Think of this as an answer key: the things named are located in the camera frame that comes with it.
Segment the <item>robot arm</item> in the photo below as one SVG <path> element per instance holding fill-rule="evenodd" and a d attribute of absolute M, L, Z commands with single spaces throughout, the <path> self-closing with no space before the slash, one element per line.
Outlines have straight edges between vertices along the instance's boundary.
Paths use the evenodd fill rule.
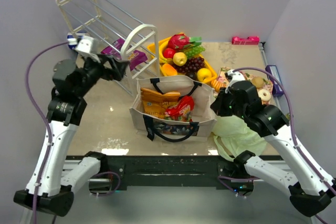
<path fill-rule="evenodd" d="M 219 116 L 238 116 L 247 126 L 271 144 L 286 161 L 292 173 L 278 169 L 254 153 L 245 151 L 235 163 L 251 175 L 258 177 L 289 196 L 294 207 L 307 217 L 326 208 L 334 197 L 329 187 L 336 189 L 335 180 L 309 154 L 297 139 L 294 144 L 289 121 L 273 105 L 262 105 L 255 86 L 239 72 L 228 71 L 228 87 L 221 90 L 211 108 Z M 297 147 L 324 176 L 321 181 L 316 172 L 301 156 Z"/>
<path fill-rule="evenodd" d="M 89 152 L 69 174 L 61 177 L 68 148 L 80 124 L 86 108 L 84 95 L 100 78 L 120 81 L 125 73 L 128 61 L 119 61 L 108 55 L 96 55 L 96 39 L 83 36 L 80 41 L 70 39 L 71 45 L 77 45 L 84 58 L 83 68 L 78 68 L 70 59 L 57 63 L 54 67 L 51 102 L 48 106 L 47 120 L 52 132 L 49 143 L 48 131 L 43 147 L 26 189 L 17 191 L 14 202 L 32 209 L 33 195 L 37 191 L 37 210 L 52 215 L 65 216 L 71 208 L 74 193 L 93 175 L 108 170 L 104 154 Z M 44 167 L 39 185 L 36 185 L 38 173 Z"/>

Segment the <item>purple snack package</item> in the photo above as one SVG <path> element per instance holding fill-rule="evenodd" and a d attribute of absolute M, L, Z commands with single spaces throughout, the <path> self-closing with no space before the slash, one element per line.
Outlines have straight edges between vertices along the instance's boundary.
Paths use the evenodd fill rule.
<path fill-rule="evenodd" d="M 124 43 L 125 43 L 125 41 L 120 38 L 120 39 L 117 39 L 115 42 L 113 42 L 112 46 L 114 46 L 115 48 L 117 48 L 120 51 L 120 49 L 121 49 L 122 45 L 124 45 Z M 115 51 L 111 47 L 107 47 L 107 48 L 103 49 L 101 53 L 104 54 L 104 55 L 113 55 L 117 59 L 121 60 L 120 53 L 118 53 L 117 51 Z M 128 56 L 128 60 L 130 61 L 130 69 L 132 71 L 137 65 L 139 65 L 139 64 L 141 64 L 141 63 L 143 63 L 147 60 L 147 55 L 144 52 L 134 50 L 134 52 L 131 53 Z"/>
<path fill-rule="evenodd" d="M 273 75 L 282 84 L 276 65 L 267 65 L 265 70 L 269 72 L 271 75 Z M 275 81 L 271 80 L 271 82 L 273 82 L 273 90 L 272 90 L 273 96 L 274 97 L 282 96 L 284 93 L 281 87 Z"/>

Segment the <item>apple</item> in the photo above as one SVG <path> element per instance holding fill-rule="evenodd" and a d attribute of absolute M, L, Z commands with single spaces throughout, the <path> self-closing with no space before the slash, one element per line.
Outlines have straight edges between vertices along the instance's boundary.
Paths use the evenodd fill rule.
<path fill-rule="evenodd" d="M 166 59 L 173 59 L 174 54 L 176 54 L 176 50 L 172 48 L 166 48 L 163 51 L 163 57 Z"/>
<path fill-rule="evenodd" d="M 204 82 L 204 80 L 206 78 L 211 77 L 212 74 L 210 72 L 210 70 L 208 70 L 207 68 L 201 68 L 198 72 L 197 72 L 197 78 L 200 82 Z"/>
<path fill-rule="evenodd" d="M 187 62 L 187 55 L 183 52 L 177 52 L 174 54 L 173 62 L 178 66 L 183 66 Z"/>

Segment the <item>red snack bag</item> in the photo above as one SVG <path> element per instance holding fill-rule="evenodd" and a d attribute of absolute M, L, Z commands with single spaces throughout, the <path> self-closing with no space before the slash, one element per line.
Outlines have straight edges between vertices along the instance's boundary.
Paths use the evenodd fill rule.
<path fill-rule="evenodd" d="M 166 119 L 183 122 L 191 121 L 190 113 L 194 109 L 194 105 L 194 99 L 186 95 L 178 102 L 178 104 L 166 109 Z"/>

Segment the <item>dragon fruit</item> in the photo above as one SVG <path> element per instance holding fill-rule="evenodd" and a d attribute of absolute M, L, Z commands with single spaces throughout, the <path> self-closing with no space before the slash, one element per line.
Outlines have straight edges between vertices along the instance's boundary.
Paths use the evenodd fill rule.
<path fill-rule="evenodd" d="M 171 49 L 182 50 L 189 48 L 191 46 L 198 46 L 201 42 L 197 42 L 202 40 L 201 37 L 187 37 L 185 34 L 175 34 L 168 41 L 168 46 Z"/>

